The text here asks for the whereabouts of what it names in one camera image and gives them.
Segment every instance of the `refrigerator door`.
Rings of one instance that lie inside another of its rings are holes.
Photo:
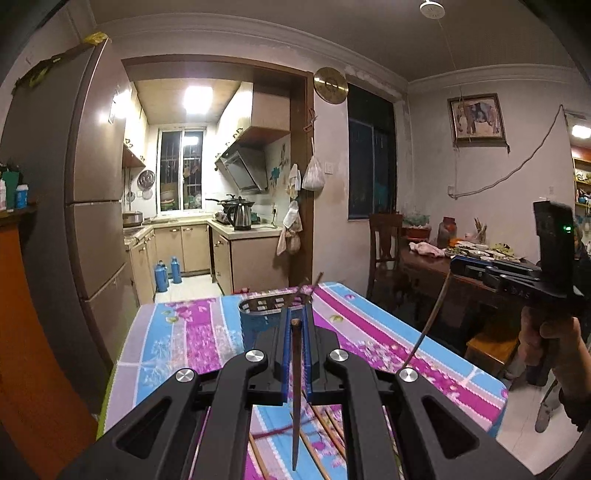
[[[66,207],[66,226],[78,296],[87,300],[125,263],[121,204],[70,205]]]
[[[86,320],[94,325],[113,363],[138,311],[130,268],[125,263],[95,296],[82,303]]]
[[[107,40],[95,47],[78,93],[66,160],[66,203],[119,200],[123,195],[125,118],[120,117],[125,115],[121,105],[126,92],[131,94],[129,79]],[[118,107],[112,108],[113,100]]]

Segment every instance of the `kitchen window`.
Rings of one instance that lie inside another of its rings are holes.
[[[160,132],[158,211],[202,208],[203,130]]]

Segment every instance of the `refrigerator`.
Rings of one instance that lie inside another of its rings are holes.
[[[38,202],[22,253],[39,321],[93,413],[138,308],[121,218],[125,118],[114,114],[129,88],[110,40],[81,44],[16,88],[0,141],[0,162],[21,167]]]

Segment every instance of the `pink striped tablecloth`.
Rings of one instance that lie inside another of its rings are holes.
[[[108,430],[170,375],[182,367],[198,373],[221,368],[243,352],[238,304],[255,294],[182,301],[140,308],[111,379],[102,412],[100,433]],[[419,333],[338,283],[321,284],[313,296],[314,323],[334,330],[342,348],[365,358],[374,368],[395,371]],[[507,391],[503,384],[429,338],[411,366],[456,403],[478,425],[496,435]],[[251,433],[268,479],[322,479],[318,465],[331,479],[346,480],[346,462],[331,435],[303,401],[300,457],[291,470],[291,401],[282,407],[253,409]],[[339,438],[339,406],[320,409],[325,426]],[[245,478],[263,479],[252,446]]]

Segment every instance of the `dark window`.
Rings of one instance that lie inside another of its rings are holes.
[[[396,202],[394,106],[349,85],[349,218],[393,212]]]

